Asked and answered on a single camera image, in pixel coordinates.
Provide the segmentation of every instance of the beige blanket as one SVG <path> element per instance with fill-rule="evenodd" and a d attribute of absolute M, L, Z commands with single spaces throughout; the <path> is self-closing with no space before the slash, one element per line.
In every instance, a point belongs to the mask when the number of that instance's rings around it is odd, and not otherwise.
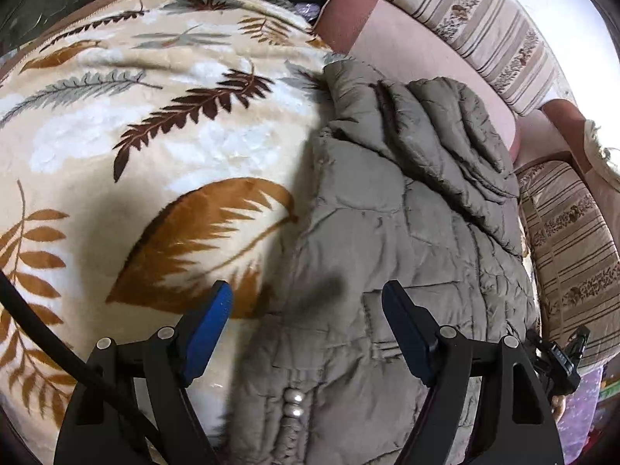
<path fill-rule="evenodd" d="M 190 388 L 221 433 L 235 359 L 311 195 L 330 50 L 283 0 L 117 0 L 0 83 L 0 268 L 86 359 L 174 325 L 215 279 L 232 320 Z M 0 312 L 2 405 L 44 464 L 74 381 Z"/>

